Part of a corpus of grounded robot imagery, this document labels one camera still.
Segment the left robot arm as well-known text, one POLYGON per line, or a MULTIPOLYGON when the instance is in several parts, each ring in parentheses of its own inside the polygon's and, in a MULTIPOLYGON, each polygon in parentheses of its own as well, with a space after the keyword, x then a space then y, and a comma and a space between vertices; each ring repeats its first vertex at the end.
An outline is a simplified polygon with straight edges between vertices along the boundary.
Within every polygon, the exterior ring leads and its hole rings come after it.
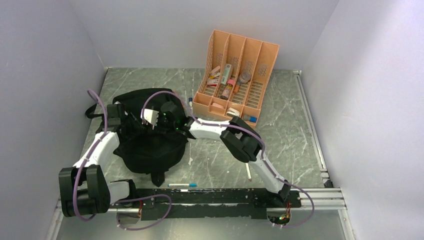
POLYGON ((108 127, 99 132, 87 152, 72 167, 58 175, 62 213, 65 217, 81 217, 106 213, 115 203, 134 207, 139 200, 131 179, 107 182, 103 168, 119 147, 118 129, 128 114, 118 102, 107 106, 108 127))

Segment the black student backpack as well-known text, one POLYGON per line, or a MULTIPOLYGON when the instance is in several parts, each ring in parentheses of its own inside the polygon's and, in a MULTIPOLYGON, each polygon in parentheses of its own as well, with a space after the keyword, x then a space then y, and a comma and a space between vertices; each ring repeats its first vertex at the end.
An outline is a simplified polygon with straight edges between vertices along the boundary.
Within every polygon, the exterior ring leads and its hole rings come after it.
POLYGON ((157 187, 165 182, 165 173, 181 161, 188 137, 161 131, 157 126, 152 129, 142 123, 141 112, 142 109, 160 111, 168 101, 183 106, 173 93, 169 88, 144 88, 118 95, 111 103, 123 104, 139 122, 135 132, 118 132, 119 146, 113 155, 122 158, 132 173, 149 175, 157 187))

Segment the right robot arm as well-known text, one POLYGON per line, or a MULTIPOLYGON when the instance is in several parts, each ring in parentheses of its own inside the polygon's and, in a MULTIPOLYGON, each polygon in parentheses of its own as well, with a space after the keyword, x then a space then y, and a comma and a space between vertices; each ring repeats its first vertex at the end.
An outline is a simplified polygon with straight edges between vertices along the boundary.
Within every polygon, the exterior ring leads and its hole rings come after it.
POLYGON ((189 139, 221 141, 235 159, 248 164, 258 174, 275 207, 282 207, 288 202, 290 184, 269 161, 260 135, 240 117, 234 116, 227 121, 204 120, 187 116, 184 109, 179 109, 171 101, 160 107, 158 115, 166 118, 175 132, 189 139))

